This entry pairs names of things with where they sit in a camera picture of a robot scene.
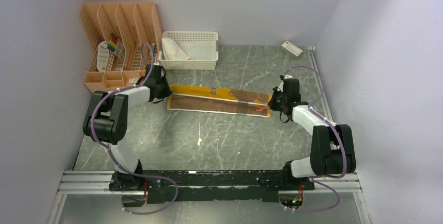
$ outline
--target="small white box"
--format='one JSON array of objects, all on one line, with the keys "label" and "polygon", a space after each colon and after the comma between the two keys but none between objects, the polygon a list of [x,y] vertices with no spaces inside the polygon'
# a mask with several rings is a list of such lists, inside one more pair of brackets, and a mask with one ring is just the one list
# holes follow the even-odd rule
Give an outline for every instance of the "small white box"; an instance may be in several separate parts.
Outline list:
[{"label": "small white box", "polygon": [[286,52],[289,55],[292,55],[295,58],[300,56],[301,53],[303,52],[302,49],[296,47],[295,45],[293,45],[289,41],[285,41],[285,43],[282,44],[281,48],[284,52]]}]

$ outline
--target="gray floor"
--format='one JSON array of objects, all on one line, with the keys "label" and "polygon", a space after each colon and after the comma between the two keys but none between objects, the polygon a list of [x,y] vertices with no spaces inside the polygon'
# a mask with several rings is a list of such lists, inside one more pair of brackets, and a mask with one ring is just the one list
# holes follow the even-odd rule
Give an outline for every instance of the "gray floor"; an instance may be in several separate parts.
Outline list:
[{"label": "gray floor", "polygon": [[[279,75],[296,65],[312,66],[306,51],[298,59],[277,46],[221,45],[216,70],[169,70],[170,84],[225,87],[272,94]],[[315,74],[299,68],[304,101],[319,94]],[[321,103],[315,109],[325,115]],[[146,103],[129,112],[123,141],[146,170],[281,169],[288,160],[309,156],[311,137],[298,124],[271,118],[168,111],[166,103]],[[203,140],[197,145],[199,137]],[[113,170],[104,149],[83,139],[75,170]]]}]

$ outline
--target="white stain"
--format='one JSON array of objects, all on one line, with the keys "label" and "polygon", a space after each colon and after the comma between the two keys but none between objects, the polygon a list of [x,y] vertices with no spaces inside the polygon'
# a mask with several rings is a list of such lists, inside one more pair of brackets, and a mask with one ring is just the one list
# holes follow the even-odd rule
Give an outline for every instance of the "white stain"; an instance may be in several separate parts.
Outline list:
[{"label": "white stain", "polygon": [[200,138],[200,122],[199,122],[199,141],[197,142],[197,146],[200,146],[200,143],[202,142],[203,140]]}]

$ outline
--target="white cloth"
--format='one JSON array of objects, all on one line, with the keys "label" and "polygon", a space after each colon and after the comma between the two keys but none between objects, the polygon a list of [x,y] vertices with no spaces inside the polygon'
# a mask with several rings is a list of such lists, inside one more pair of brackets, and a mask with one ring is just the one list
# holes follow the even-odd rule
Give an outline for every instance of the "white cloth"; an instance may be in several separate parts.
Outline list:
[{"label": "white cloth", "polygon": [[194,60],[191,56],[187,55],[179,47],[179,45],[177,45],[175,40],[173,40],[171,38],[163,38],[161,40],[161,45],[163,48],[163,57],[165,60],[170,60],[170,61]]}]

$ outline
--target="orange desk organizer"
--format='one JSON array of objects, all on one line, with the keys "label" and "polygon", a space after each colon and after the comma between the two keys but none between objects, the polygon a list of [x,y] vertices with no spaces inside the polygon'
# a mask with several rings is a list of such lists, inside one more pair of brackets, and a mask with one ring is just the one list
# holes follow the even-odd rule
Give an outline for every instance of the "orange desk organizer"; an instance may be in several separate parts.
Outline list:
[{"label": "orange desk organizer", "polygon": [[[135,52],[142,42],[155,43],[156,48],[161,49],[162,30],[154,2],[83,3],[78,16],[91,47],[92,58],[84,80],[91,92],[130,86],[136,78],[144,76],[146,64],[140,61],[138,66],[133,65]],[[111,54],[105,71],[99,72],[98,44],[108,42],[111,33],[123,41],[125,58],[122,61]],[[150,63],[149,48],[143,46],[143,51]],[[123,66],[122,71],[114,71],[117,66]]]}]

